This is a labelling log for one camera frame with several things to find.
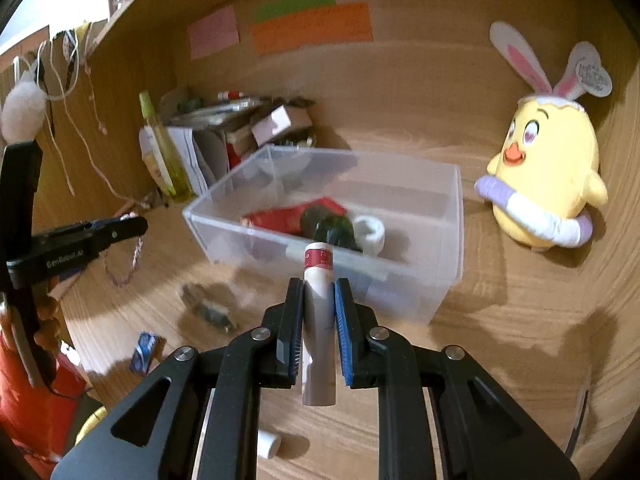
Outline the pink squeeze tube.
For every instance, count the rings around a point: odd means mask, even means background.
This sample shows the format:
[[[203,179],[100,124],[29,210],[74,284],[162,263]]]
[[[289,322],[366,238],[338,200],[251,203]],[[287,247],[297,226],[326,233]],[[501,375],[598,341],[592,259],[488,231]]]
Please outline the pink squeeze tube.
[[[256,451],[260,458],[272,460],[279,452],[282,437],[277,432],[259,429],[257,435]]]

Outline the blue card box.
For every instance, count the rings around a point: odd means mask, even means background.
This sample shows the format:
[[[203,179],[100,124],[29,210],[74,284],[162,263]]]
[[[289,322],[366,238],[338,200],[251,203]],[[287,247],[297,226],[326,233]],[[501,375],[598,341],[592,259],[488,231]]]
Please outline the blue card box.
[[[136,375],[146,376],[155,356],[158,337],[155,334],[143,332],[139,335],[129,369]]]

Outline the red white lip balm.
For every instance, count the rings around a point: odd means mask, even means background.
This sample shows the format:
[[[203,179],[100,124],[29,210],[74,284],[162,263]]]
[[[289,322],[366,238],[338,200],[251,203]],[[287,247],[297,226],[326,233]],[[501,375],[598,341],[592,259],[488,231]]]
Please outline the red white lip balm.
[[[313,242],[304,252],[302,400],[307,406],[335,404],[335,307],[333,254]]]

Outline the red paper envelope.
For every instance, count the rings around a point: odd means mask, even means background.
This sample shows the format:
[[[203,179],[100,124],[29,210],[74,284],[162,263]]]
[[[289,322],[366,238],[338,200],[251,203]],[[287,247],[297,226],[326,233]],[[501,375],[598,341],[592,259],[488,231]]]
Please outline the red paper envelope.
[[[284,234],[299,235],[302,232],[300,219],[303,213],[312,206],[322,206],[331,214],[347,214],[347,209],[331,200],[320,197],[309,202],[294,206],[271,208],[250,212],[241,218],[242,226],[253,229],[263,229]]]

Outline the white tape roll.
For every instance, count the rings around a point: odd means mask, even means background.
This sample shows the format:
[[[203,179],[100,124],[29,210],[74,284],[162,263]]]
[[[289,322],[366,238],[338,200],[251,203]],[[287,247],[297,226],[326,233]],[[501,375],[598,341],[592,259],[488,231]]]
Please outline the white tape roll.
[[[375,257],[382,252],[386,231],[379,218],[360,214],[352,218],[352,228],[356,243],[365,255]]]

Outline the dark green glass bottle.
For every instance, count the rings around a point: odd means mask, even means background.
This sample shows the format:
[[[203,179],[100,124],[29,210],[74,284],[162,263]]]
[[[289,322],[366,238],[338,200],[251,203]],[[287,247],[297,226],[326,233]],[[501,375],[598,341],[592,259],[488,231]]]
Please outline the dark green glass bottle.
[[[322,206],[312,206],[303,213],[300,227],[308,240],[362,252],[356,243],[352,222],[344,214],[331,214]]]

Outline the white 4B eraser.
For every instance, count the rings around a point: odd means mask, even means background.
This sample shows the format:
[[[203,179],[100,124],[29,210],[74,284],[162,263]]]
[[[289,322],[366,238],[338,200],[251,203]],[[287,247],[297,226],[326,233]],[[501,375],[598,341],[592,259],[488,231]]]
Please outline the white 4B eraser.
[[[217,330],[223,330],[226,334],[236,330],[235,322],[230,318],[229,309],[214,301],[202,285],[183,284],[179,296],[190,311]]]

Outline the black purple mascara tube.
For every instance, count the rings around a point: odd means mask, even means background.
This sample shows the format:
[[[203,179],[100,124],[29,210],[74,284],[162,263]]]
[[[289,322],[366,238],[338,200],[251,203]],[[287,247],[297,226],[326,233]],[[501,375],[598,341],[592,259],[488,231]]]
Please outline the black purple mascara tube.
[[[449,290],[448,282],[427,283],[415,276],[390,273],[382,280],[367,274],[346,273],[358,304],[395,318],[430,320]]]

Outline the pale green tube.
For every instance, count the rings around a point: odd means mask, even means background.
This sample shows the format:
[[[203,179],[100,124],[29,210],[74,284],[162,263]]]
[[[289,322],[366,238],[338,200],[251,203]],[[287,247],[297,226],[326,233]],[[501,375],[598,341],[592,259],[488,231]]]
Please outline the pale green tube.
[[[304,262],[305,248],[302,246],[288,245],[285,249],[286,258],[298,263]],[[334,272],[341,272],[346,275],[358,274],[384,282],[390,275],[390,270],[382,263],[378,263],[367,256],[356,256],[350,252],[334,252],[333,254]]]

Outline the beige cosmetic tube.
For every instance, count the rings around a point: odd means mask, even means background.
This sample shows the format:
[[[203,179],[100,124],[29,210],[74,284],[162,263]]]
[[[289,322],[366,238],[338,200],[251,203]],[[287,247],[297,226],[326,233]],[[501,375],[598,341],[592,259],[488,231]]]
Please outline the beige cosmetic tube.
[[[150,126],[144,126],[140,129],[139,144],[142,159],[152,179],[165,196],[171,197],[174,194],[171,177],[160,151],[160,144],[157,143],[154,131]]]

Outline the white folded paper stack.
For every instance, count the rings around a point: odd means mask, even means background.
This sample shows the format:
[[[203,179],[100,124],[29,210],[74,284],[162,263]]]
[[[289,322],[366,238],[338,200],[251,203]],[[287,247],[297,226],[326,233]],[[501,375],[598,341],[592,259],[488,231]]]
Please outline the white folded paper stack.
[[[169,127],[196,196],[203,195],[229,170],[226,144],[214,130]]]

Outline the red white marker pen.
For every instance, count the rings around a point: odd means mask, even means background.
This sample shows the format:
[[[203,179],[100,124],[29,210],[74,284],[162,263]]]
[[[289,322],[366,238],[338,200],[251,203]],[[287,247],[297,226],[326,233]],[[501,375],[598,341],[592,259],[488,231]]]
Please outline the red white marker pen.
[[[220,102],[229,102],[246,98],[247,94],[238,90],[221,91],[217,94],[217,100]]]

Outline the pink sticky note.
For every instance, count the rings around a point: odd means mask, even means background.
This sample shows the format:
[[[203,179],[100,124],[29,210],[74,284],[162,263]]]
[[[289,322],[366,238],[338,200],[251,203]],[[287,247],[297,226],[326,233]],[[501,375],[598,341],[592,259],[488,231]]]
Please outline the pink sticky note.
[[[208,14],[188,27],[192,60],[240,43],[240,34],[233,6],[225,6]]]

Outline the ceramic bowl with trinkets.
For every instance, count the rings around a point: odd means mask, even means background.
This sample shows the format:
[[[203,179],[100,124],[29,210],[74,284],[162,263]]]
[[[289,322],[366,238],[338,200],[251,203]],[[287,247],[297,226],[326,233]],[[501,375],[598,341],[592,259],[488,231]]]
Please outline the ceramic bowl with trinkets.
[[[286,178],[301,174],[314,158],[314,153],[301,148],[268,148],[257,159],[257,165],[271,177]]]

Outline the green sticky note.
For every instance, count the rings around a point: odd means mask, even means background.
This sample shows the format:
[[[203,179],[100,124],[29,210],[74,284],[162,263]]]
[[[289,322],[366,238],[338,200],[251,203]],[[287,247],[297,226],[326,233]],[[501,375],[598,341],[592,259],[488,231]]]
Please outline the green sticky note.
[[[335,5],[335,0],[273,0],[258,6],[254,22],[263,23],[288,14]]]

